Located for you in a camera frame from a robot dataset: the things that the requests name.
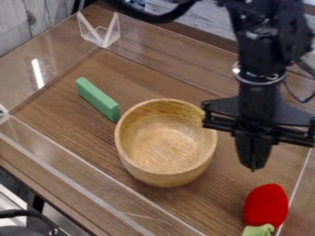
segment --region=green rectangular block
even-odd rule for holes
[[[77,78],[75,84],[80,96],[112,122],[117,121],[120,118],[120,111],[116,101],[112,100],[84,77]]]

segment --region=wooden table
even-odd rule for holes
[[[87,9],[85,15],[97,26],[108,22],[112,13],[93,5]],[[279,183],[291,195],[308,149],[280,144],[274,148],[267,167],[252,173],[239,163],[232,137],[219,132],[211,167],[192,183],[175,189],[159,189],[139,182],[119,161],[113,140],[116,124],[80,98],[75,79],[87,77],[117,101],[121,113],[136,103],[156,98],[173,98],[199,105],[203,100],[236,94],[238,83],[230,72],[236,55],[167,30],[140,23],[135,25],[127,18],[121,19],[121,26],[123,37],[117,43],[108,50],[93,50],[11,113],[199,232],[206,235],[240,235],[248,192],[260,184]],[[63,50],[67,49],[63,48],[65,37],[61,34],[71,34],[76,30],[73,18],[53,29],[52,34],[57,35],[55,37]],[[9,60],[12,62],[25,48],[36,51],[39,45],[27,44],[5,56],[0,61],[0,71],[7,71]],[[64,52],[65,57],[75,53],[77,52]],[[314,82],[306,77],[291,73],[288,80],[302,95],[311,91]],[[290,97],[288,100],[295,106],[315,112],[314,101],[308,105],[300,105]],[[21,151],[9,148],[4,142],[1,145],[5,147],[0,159],[1,167],[92,234],[139,235],[139,231],[129,231],[129,228],[119,224],[117,216],[108,214],[80,188],[57,179]],[[48,145],[40,143],[32,148],[45,159],[53,159]],[[108,186],[97,176],[85,171],[84,165],[73,162],[67,166],[63,161],[55,165],[69,173],[73,180],[77,178],[79,182],[87,183],[97,197],[105,196]],[[119,195],[117,201],[128,202],[128,199]],[[159,229],[161,231],[153,232],[156,235],[175,235],[167,234],[167,225]],[[177,235],[190,233],[179,231]]]

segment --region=red object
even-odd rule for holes
[[[250,193],[244,204],[244,221],[250,226],[272,224],[278,228],[290,212],[290,201],[278,184],[266,184]]]

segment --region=wooden bowl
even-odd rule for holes
[[[216,131],[202,127],[203,111],[181,100],[148,100],[121,116],[115,141],[123,165],[141,182],[181,186],[206,171]]]

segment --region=red toy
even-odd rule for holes
[[[278,184],[266,184],[250,193],[244,204],[243,235],[271,235],[282,225],[290,212],[290,201],[286,192]]]

